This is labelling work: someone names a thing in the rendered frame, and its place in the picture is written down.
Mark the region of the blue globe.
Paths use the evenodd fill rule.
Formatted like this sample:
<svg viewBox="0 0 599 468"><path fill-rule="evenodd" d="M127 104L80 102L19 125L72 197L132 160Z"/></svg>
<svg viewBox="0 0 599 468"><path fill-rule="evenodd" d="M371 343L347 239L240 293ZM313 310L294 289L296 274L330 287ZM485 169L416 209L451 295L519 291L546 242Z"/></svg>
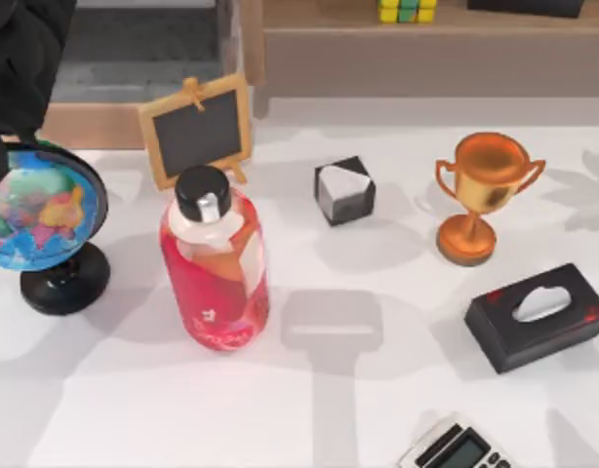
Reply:
<svg viewBox="0 0 599 468"><path fill-rule="evenodd" d="M82 311L104 293L110 265L92 238L108 215L97 171L45 140L6 141L0 178L0 268L20 274L26 303L48 316Z"/></svg>

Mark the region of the pale wooden drawer front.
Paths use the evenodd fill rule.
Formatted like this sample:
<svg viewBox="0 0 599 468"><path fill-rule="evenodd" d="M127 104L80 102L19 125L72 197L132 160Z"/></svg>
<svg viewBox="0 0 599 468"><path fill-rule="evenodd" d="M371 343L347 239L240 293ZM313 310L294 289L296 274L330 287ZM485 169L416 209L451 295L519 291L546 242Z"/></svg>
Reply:
<svg viewBox="0 0 599 468"><path fill-rule="evenodd" d="M137 103L53 102L38 136L70 149L144 148Z"/></svg>

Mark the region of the grey pierced drawer inside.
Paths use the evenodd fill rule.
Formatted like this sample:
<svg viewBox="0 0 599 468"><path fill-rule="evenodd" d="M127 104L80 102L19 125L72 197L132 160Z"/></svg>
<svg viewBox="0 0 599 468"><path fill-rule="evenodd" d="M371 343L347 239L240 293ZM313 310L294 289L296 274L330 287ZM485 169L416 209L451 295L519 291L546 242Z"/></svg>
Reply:
<svg viewBox="0 0 599 468"><path fill-rule="evenodd" d="M136 103L237 68L236 0L78 0L52 100Z"/></svg>

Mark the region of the wooden framed blackboard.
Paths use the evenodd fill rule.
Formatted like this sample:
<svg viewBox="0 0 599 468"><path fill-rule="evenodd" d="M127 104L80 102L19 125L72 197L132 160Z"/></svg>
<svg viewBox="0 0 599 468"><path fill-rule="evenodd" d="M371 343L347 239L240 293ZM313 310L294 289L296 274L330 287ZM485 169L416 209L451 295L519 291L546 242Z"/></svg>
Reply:
<svg viewBox="0 0 599 468"><path fill-rule="evenodd" d="M250 102L245 75L233 73L181 89L139 107L140 130L159 190L196 165L209 165L247 181L241 163L252 155Z"/></svg>

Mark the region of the red bottle with black cap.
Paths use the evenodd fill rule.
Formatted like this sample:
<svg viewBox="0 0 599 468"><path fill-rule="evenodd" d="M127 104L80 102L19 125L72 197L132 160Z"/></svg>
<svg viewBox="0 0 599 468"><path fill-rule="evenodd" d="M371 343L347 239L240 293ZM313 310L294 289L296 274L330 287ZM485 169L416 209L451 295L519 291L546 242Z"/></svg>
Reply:
<svg viewBox="0 0 599 468"><path fill-rule="evenodd" d="M252 201L213 166L179 175L159 244L185 330L232 352L264 329L269 291L260 219Z"/></svg>

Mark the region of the black and white cube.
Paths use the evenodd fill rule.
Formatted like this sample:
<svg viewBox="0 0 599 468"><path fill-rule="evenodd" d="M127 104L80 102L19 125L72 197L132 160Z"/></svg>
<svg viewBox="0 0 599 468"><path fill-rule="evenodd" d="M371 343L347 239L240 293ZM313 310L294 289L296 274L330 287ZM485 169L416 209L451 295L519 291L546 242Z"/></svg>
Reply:
<svg viewBox="0 0 599 468"><path fill-rule="evenodd" d="M314 170L314 198L332 227L371 215L376 192L376 184L359 156Z"/></svg>

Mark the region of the yellow and green puzzle cube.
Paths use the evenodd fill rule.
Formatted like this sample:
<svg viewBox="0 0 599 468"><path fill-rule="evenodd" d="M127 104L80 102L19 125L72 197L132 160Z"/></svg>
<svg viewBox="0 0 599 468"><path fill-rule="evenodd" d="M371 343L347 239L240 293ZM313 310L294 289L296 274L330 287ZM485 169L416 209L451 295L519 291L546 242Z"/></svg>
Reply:
<svg viewBox="0 0 599 468"><path fill-rule="evenodd" d="M377 0L382 23L432 23L438 0Z"/></svg>

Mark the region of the wooden open shelf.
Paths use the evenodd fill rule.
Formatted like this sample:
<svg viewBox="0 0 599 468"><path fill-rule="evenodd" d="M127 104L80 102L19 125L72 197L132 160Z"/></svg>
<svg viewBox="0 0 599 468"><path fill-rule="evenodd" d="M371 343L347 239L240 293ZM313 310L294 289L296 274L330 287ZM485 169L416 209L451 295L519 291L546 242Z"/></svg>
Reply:
<svg viewBox="0 0 599 468"><path fill-rule="evenodd" d="M336 107L599 103L599 0L575 19L438 0L430 23L387 24L376 0L238 0L243 62L274 102Z"/></svg>

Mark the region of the golden bronze trophy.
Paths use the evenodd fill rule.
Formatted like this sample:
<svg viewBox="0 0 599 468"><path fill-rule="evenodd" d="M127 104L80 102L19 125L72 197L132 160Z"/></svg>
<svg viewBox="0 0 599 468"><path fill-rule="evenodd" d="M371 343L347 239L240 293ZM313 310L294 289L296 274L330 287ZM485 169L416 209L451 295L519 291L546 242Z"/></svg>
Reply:
<svg viewBox="0 0 599 468"><path fill-rule="evenodd" d="M436 245L450 262L476 266L493 254L497 235L483 219L504 207L512 197L538 180L544 160L533 160L525 147L511 136L478 132L456 146L455 160L435 162L439 187L465 209L439 226Z"/></svg>

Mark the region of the grey calculator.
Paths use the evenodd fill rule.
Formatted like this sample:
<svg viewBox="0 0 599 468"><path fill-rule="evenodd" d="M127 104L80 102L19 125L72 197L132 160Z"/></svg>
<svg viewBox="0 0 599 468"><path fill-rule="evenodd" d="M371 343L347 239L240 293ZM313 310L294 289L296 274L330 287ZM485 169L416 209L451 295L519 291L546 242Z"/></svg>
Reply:
<svg viewBox="0 0 599 468"><path fill-rule="evenodd" d="M396 468L521 468L472 426L437 423L400 457Z"/></svg>

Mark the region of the black tissue box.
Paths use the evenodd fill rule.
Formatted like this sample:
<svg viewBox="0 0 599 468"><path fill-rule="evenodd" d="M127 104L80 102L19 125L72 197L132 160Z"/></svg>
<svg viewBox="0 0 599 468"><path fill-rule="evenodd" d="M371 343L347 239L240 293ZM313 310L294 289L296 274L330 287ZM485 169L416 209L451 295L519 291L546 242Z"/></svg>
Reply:
<svg viewBox="0 0 599 468"><path fill-rule="evenodd" d="M497 373L599 334L599 294L567 263L471 300L464 321Z"/></svg>

